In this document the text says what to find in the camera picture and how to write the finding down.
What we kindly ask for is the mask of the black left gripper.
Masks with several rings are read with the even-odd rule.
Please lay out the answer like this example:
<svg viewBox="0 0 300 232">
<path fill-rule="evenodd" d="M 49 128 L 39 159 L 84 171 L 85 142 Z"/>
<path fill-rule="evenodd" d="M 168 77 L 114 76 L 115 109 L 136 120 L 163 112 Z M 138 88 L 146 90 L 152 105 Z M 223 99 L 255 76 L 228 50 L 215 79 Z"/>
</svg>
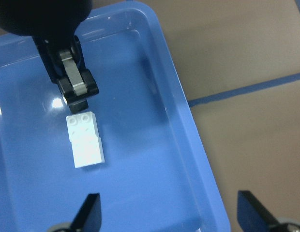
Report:
<svg viewBox="0 0 300 232">
<path fill-rule="evenodd" d="M 58 86 L 72 114 L 88 109 L 87 98 L 99 93 L 86 68 L 80 40 L 73 37 L 91 10 L 91 0 L 0 0 L 0 28 L 34 37 L 50 80 Z M 71 37 L 64 47 L 44 40 Z"/>
</svg>

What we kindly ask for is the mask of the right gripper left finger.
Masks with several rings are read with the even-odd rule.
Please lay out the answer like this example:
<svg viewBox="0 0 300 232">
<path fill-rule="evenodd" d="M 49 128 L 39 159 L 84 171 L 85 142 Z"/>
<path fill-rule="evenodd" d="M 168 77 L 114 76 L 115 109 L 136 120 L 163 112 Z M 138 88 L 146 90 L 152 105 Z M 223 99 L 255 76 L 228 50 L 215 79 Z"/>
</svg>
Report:
<svg viewBox="0 0 300 232">
<path fill-rule="evenodd" d="M 72 222 L 56 224 L 49 232 L 99 232 L 102 226 L 99 193 L 88 194 Z"/>
</svg>

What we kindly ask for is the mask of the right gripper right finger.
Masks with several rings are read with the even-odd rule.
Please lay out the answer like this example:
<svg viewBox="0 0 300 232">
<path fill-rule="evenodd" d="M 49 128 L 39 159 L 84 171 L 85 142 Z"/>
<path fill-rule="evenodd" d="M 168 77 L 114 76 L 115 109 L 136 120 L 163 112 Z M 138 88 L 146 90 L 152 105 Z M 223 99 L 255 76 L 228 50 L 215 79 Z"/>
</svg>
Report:
<svg viewBox="0 0 300 232">
<path fill-rule="evenodd" d="M 279 221 L 249 190 L 239 190 L 237 221 L 244 232 L 300 232 L 300 224 Z"/>
</svg>

